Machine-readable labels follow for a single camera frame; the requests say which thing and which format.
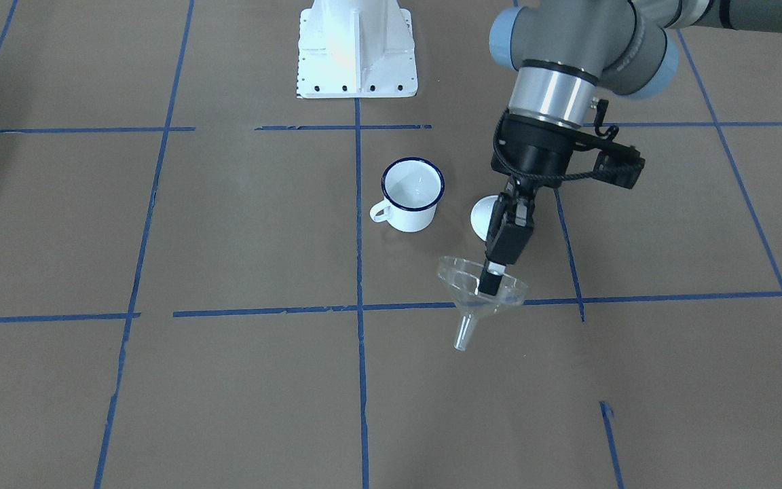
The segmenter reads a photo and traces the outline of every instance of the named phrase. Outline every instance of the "clear plastic funnel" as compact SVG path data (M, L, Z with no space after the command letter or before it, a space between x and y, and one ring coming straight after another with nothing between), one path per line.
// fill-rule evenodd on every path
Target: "clear plastic funnel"
M479 319L520 306L527 296L527 284L510 275L503 275L496 296L479 291L482 265L458 257L442 257L436 275L451 294L460 312L460 328L454 348L464 352Z

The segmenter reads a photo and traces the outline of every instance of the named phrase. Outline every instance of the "brown cardboard floor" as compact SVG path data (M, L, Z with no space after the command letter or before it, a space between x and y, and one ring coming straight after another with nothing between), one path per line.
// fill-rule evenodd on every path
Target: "brown cardboard floor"
M0 0L0 488L782 487L782 36L603 93L648 167L540 192L461 353L509 3L403 2L418 95L307 101L307 0ZM367 216L407 156L415 234Z

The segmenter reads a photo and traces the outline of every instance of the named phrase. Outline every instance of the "light blue joint cap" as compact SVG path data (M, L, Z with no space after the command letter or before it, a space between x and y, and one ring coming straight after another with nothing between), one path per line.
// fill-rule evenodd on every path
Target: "light blue joint cap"
M524 7L511 7L500 12L491 26L490 46L491 56L497 65L506 66L518 71L512 62L512 31L515 28L515 20Z
M657 69L654 77L648 84L641 87L638 92L633 92L628 95L624 95L626 98L632 98L635 100L642 100L650 98L665 90L665 87L671 83L671 78L674 78L674 74L677 73L677 60L679 60L679 53L677 53L677 46L668 34L665 35L665 55L663 55L663 61L660 64L660 68Z

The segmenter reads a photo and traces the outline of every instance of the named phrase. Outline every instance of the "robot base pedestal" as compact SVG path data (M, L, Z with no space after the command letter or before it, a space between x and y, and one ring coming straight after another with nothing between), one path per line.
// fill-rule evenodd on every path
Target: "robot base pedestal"
M301 12L297 95L413 96L418 90L412 15L396 0L317 0Z

